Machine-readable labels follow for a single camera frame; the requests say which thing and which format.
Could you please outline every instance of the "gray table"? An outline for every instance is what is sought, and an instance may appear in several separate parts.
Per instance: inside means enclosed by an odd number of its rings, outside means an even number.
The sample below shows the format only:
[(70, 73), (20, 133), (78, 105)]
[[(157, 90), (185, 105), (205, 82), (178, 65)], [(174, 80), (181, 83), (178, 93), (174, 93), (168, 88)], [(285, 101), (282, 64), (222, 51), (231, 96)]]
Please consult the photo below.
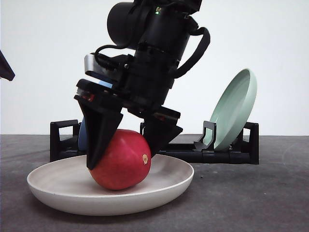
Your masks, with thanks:
[(260, 165), (193, 164), (183, 195), (116, 217), (72, 215), (39, 202), (26, 177), (48, 161), (49, 136), (1, 136), (2, 232), (309, 231), (309, 137), (261, 137)]

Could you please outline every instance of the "green indicator light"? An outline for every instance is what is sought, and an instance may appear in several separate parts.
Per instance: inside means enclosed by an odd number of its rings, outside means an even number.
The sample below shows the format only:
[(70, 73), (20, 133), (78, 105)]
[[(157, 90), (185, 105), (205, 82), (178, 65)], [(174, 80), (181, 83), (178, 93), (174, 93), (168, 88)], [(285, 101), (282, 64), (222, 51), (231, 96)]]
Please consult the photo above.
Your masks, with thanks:
[(162, 10), (161, 7), (158, 6), (155, 10), (155, 14), (156, 15), (160, 14), (161, 10)]

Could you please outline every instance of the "dish rack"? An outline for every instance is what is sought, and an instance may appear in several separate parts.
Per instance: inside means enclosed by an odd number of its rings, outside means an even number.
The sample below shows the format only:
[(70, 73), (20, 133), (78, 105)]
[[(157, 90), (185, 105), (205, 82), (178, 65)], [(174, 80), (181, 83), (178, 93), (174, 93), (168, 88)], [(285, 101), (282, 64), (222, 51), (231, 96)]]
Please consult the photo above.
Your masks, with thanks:
[[(50, 162), (65, 158), (85, 155), (86, 151), (78, 149), (78, 136), (81, 123), (78, 120), (67, 120), (50, 123)], [(60, 139), (59, 129), (73, 127), (70, 138)], [(143, 134), (144, 123), (140, 124)], [(243, 137), (244, 129), (250, 130), (249, 139)], [(204, 144), (206, 131), (211, 130), (211, 141)], [(189, 163), (229, 163), (259, 164), (259, 124), (247, 122), (234, 142), (225, 151), (214, 149), (216, 141), (216, 123), (204, 121), (203, 134), (197, 141), (190, 143), (169, 143), (158, 154), (175, 157)]]

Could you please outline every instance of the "green plate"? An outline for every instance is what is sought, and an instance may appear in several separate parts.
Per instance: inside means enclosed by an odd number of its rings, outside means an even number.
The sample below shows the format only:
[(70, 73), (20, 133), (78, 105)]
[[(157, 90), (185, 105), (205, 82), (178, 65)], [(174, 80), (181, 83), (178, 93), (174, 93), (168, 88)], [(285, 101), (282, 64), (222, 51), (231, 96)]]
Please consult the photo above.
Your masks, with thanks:
[[(249, 69), (238, 73), (228, 85), (210, 119), (217, 124), (216, 151), (228, 149), (241, 132), (252, 111), (256, 91), (257, 81)], [(204, 144), (210, 143), (211, 136), (211, 130), (207, 129)]]

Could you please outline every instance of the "white background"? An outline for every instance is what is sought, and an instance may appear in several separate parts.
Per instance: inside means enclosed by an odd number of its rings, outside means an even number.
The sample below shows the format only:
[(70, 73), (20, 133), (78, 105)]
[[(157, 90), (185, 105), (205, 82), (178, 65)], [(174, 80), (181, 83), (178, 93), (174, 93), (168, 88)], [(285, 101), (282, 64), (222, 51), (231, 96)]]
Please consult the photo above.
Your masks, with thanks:
[[(84, 56), (111, 43), (106, 20), (118, 1), (1, 0), (1, 50), (16, 73), (1, 80), (2, 134), (49, 134), (51, 121), (82, 119), (75, 85), (85, 78)], [(249, 121), (262, 135), (309, 135), (308, 12), (308, 0), (203, 0), (194, 19), (211, 44), (165, 103), (182, 113), (183, 132), (201, 133), (228, 83), (250, 68), (258, 96)], [(199, 39), (190, 39), (183, 61)], [(120, 127), (138, 131), (141, 120), (123, 113)]]

